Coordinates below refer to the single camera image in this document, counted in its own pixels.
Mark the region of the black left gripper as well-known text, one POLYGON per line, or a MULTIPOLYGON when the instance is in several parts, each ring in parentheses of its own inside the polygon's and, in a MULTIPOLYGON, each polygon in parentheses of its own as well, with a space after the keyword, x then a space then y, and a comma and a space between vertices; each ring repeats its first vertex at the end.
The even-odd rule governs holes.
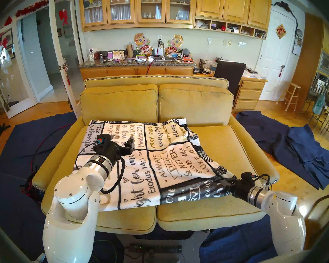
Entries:
POLYGON ((133 153, 135 149, 133 136, 130 136, 129 141, 124 143, 124 148, 112 141, 113 138, 114 135, 99 134, 94 146, 95 154, 106 157, 111 164, 115 164, 117 160, 120 160, 126 154, 133 153))

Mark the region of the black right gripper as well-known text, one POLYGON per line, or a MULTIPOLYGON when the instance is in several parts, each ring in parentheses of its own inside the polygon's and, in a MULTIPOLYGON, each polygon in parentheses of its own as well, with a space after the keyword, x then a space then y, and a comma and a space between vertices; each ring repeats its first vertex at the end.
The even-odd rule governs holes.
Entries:
POLYGON ((248 200, 249 192, 254 188, 253 174, 244 172, 241 179, 237 180, 233 185, 232 178, 222 179, 221 193, 232 193, 232 196, 241 200, 248 200))

